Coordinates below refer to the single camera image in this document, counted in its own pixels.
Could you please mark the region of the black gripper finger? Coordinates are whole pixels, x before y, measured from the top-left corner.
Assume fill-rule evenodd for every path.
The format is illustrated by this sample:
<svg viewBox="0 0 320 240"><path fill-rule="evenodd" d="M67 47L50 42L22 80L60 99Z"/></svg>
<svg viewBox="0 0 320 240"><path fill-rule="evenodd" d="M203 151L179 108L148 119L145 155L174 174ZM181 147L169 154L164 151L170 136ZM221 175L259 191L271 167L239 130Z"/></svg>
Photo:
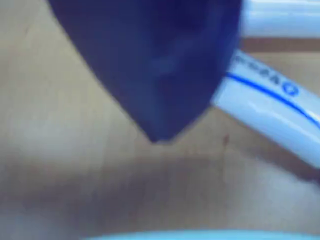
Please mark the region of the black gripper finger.
<svg viewBox="0 0 320 240"><path fill-rule="evenodd" d="M152 142L209 107L238 46L239 0L51 0L67 36Z"/></svg>

